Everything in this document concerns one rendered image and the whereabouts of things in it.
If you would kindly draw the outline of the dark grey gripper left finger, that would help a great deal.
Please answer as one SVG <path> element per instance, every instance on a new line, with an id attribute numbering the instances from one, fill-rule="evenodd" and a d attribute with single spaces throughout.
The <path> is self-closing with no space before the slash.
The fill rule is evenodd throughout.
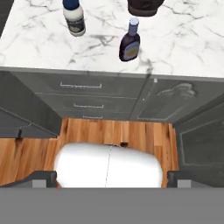
<path id="1" fill-rule="evenodd" d="M 55 188 L 56 178 L 56 171 L 34 171 L 24 179 L 3 185 L 3 187 Z"/>

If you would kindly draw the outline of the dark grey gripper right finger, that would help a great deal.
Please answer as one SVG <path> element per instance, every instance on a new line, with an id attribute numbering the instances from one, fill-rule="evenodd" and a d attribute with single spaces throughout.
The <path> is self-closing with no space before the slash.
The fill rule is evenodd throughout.
<path id="1" fill-rule="evenodd" d="M 168 171 L 168 188 L 210 188 L 210 185 L 199 180 L 189 171 Z"/>

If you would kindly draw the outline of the dark condiment bottle pale cap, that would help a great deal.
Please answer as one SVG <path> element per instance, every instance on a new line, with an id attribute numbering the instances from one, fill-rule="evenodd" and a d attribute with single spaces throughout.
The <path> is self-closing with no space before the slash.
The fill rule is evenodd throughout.
<path id="1" fill-rule="evenodd" d="M 140 36 L 137 33 L 139 20 L 137 17 L 133 17 L 129 20 L 128 32 L 122 37 L 122 41 L 119 48 L 119 59 L 127 62 L 134 60 L 139 51 Z"/>

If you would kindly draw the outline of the white mayonnaise bottle blue cap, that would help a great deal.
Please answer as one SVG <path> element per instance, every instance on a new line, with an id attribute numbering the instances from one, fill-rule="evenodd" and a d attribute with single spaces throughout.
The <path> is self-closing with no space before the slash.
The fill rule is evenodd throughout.
<path id="1" fill-rule="evenodd" d="M 82 36 L 86 31 L 86 26 L 80 0 L 62 0 L 62 4 L 69 32 L 75 37 Z"/>

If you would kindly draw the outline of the grey side cupboard door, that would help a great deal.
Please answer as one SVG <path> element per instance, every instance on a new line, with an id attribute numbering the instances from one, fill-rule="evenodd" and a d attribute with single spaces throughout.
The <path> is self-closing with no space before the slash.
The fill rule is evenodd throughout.
<path id="1" fill-rule="evenodd" d="M 224 187 L 224 94 L 173 126 L 178 168 L 200 183 Z"/>

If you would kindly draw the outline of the white rounded object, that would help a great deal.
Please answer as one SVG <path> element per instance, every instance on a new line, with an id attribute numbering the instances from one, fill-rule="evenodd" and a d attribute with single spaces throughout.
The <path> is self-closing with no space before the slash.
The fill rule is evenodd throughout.
<path id="1" fill-rule="evenodd" d="M 68 143 L 54 160 L 63 188 L 160 188 L 161 164 L 151 154 L 93 143 Z"/>

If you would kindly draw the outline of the plain grey cupboard run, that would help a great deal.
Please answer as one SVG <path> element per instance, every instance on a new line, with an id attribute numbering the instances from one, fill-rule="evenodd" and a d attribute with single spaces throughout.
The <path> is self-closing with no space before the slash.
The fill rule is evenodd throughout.
<path id="1" fill-rule="evenodd" d="M 14 74 L 0 70 L 0 138 L 51 138 L 60 134 L 61 117 Z"/>

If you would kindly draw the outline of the grey panelled cupboard door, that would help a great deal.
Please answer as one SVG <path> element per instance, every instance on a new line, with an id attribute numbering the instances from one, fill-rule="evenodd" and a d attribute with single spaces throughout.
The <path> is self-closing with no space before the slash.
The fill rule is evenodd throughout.
<path id="1" fill-rule="evenodd" d="M 131 121 L 175 123 L 224 94 L 224 82 L 149 78 L 130 115 Z"/>

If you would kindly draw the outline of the small grey drawer front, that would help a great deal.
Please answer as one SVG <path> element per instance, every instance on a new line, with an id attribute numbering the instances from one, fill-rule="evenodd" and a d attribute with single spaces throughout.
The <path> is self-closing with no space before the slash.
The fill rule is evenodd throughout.
<path id="1" fill-rule="evenodd" d="M 129 113 L 115 113 L 115 112 L 99 112 L 99 111 L 75 111 L 57 109 L 55 112 L 61 117 L 82 118 L 85 116 L 103 116 L 103 120 L 122 120 L 127 121 L 130 117 Z"/>

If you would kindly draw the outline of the medium grey drawer front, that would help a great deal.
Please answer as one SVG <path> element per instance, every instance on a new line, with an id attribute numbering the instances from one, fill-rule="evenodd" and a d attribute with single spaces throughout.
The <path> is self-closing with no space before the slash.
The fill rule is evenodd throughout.
<path id="1" fill-rule="evenodd" d="M 73 94 L 38 94 L 38 96 L 52 109 L 94 110 L 108 112 L 130 113 L 136 100 L 127 98 L 96 97 Z M 104 108 L 74 108 L 78 105 L 101 106 Z"/>

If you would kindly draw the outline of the large grey drawer front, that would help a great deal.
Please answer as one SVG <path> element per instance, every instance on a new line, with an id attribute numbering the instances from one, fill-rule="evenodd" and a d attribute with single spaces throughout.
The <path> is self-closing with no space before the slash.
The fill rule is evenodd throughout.
<path id="1" fill-rule="evenodd" d="M 108 97 L 137 98 L 146 81 L 145 78 L 113 77 L 85 74 L 16 73 L 16 76 L 34 93 L 74 94 Z M 63 84 L 89 85 L 102 88 L 66 88 Z"/>

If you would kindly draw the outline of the dark brown round pot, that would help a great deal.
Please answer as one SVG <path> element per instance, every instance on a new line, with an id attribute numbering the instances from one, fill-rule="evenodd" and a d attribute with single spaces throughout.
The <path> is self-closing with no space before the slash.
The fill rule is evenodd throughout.
<path id="1" fill-rule="evenodd" d="M 128 0 L 128 11 L 137 17 L 153 17 L 165 0 Z"/>

